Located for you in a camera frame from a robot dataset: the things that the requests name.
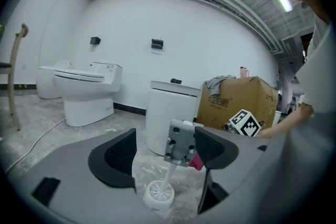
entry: concrete floor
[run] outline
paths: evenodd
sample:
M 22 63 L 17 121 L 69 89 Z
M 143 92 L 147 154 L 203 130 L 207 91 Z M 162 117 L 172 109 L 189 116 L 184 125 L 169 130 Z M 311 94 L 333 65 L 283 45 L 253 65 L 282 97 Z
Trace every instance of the concrete floor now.
M 35 90 L 15 91 L 15 104 L 22 129 L 16 132 L 8 111 L 8 99 L 0 93 L 0 164 L 7 169 L 24 155 L 34 141 L 46 130 L 64 118 L 62 99 L 42 100 Z M 54 149 L 76 141 L 105 133 L 105 130 L 128 130 L 136 128 L 137 154 L 133 161 L 132 176 L 136 190 L 142 198 L 145 188 L 153 180 L 163 179 L 168 163 L 151 152 L 145 140 L 145 117 L 115 110 L 114 115 L 99 122 L 70 127 L 65 121 L 47 133 L 33 151 L 19 162 L 10 172 L 9 179 L 15 179 L 38 163 Z M 197 213 L 201 199 L 205 168 L 199 172 L 194 168 L 177 167 L 171 184 L 175 189 L 175 199 L 167 212 L 153 211 L 170 223 L 190 223 Z

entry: white wall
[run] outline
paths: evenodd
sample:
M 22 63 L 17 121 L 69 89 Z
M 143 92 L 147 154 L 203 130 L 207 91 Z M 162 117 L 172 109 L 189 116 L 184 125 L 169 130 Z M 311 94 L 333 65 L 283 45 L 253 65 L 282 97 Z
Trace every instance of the white wall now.
M 101 43 L 95 49 L 90 37 Z M 163 53 L 151 39 L 163 39 Z M 181 79 L 200 88 L 218 75 L 239 77 L 239 67 L 276 85 L 277 65 L 252 31 L 206 4 L 192 0 L 94 0 L 72 39 L 70 58 L 78 69 L 105 59 L 123 67 L 115 102 L 146 108 L 151 80 Z
M 53 65 L 65 57 L 72 36 L 91 0 L 20 0 L 12 13 L 0 44 L 0 61 L 8 62 L 15 33 L 29 28 L 16 60 L 14 83 L 35 84 L 39 65 Z M 7 76 L 1 75 L 0 83 Z

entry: person's hand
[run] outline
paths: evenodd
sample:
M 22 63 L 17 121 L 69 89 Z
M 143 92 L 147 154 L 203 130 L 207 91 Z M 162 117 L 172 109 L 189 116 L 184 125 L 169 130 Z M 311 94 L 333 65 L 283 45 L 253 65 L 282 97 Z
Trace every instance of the person's hand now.
M 264 129 L 264 130 L 261 130 L 258 134 L 257 134 L 257 137 L 258 138 L 264 138 L 264 139 L 271 139 L 272 138 L 272 133 L 269 131 L 269 128 L 268 129 Z

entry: pink object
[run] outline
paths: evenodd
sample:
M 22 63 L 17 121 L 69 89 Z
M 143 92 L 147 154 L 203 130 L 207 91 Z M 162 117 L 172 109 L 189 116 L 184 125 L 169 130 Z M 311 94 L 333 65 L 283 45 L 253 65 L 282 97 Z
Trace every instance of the pink object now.
M 240 77 L 246 78 L 250 76 L 250 72 L 247 70 L 246 67 L 240 67 Z
M 189 164 L 189 166 L 194 167 L 198 171 L 202 170 L 204 164 L 197 153 L 195 157 L 193 158 L 193 160 L 191 161 L 191 163 Z

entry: gray cloth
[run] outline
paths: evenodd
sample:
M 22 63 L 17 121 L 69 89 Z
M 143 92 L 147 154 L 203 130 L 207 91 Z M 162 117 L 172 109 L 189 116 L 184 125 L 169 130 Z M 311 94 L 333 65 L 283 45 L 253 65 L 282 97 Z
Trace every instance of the gray cloth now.
M 208 89 L 210 89 L 210 94 L 211 95 L 220 95 L 221 93 L 221 83 L 223 80 L 226 79 L 235 79 L 236 76 L 231 76 L 231 75 L 227 75 L 227 76 L 216 76 L 213 79 L 209 79 L 207 81 L 205 81 L 205 85 Z

